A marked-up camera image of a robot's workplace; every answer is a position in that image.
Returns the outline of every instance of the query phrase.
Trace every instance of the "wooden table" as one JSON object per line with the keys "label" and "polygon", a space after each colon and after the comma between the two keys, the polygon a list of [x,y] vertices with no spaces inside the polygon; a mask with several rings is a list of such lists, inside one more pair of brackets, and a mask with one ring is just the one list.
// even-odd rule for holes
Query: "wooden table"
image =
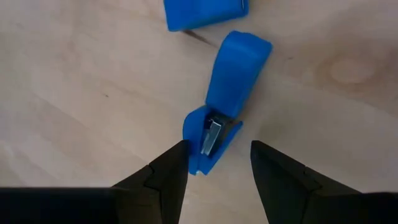
{"label": "wooden table", "polygon": [[274,44],[181,223],[264,223],[259,139],[363,192],[398,191],[398,1],[253,0],[249,15],[168,32],[161,0],[0,1],[0,185],[110,186],[181,140],[233,29]]}

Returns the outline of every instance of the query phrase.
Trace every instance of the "blue stapler part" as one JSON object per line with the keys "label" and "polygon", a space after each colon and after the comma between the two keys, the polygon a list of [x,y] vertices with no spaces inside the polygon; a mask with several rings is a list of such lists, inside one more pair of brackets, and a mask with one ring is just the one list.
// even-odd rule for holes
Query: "blue stapler part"
{"label": "blue stapler part", "polygon": [[243,17],[248,0],[164,0],[169,31],[189,30]]}
{"label": "blue stapler part", "polygon": [[262,70],[272,44],[248,33],[232,31],[218,52],[206,105],[192,111],[183,124],[190,141],[189,173],[205,175],[242,127],[237,121]]}

